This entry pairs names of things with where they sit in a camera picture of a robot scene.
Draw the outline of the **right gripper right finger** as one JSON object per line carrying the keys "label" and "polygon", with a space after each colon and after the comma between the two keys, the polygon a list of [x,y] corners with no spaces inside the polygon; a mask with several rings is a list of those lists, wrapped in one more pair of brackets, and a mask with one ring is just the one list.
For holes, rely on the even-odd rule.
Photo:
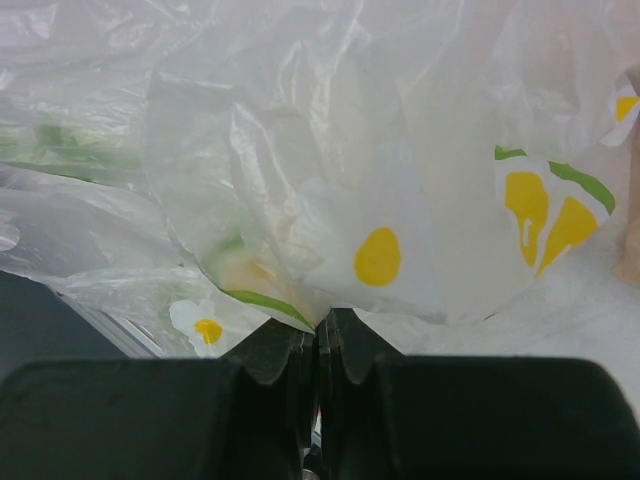
{"label": "right gripper right finger", "polygon": [[396,348],[348,308],[333,309],[317,328],[322,466],[330,479],[387,479],[382,400],[376,360]]}

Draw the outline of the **clear printed plastic bag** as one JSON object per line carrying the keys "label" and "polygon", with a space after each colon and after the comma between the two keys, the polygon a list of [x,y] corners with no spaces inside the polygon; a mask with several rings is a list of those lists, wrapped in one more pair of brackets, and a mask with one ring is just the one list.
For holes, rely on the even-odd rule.
{"label": "clear printed plastic bag", "polygon": [[223,354],[473,322],[624,192],[635,1],[5,1],[1,268]]}

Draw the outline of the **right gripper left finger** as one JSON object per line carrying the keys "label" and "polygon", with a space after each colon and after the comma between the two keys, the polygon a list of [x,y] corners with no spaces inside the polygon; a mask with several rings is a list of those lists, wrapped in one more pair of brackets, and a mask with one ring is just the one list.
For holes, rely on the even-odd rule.
{"label": "right gripper left finger", "polygon": [[300,479],[317,413],[315,336],[269,320],[224,355],[240,365],[224,479]]}

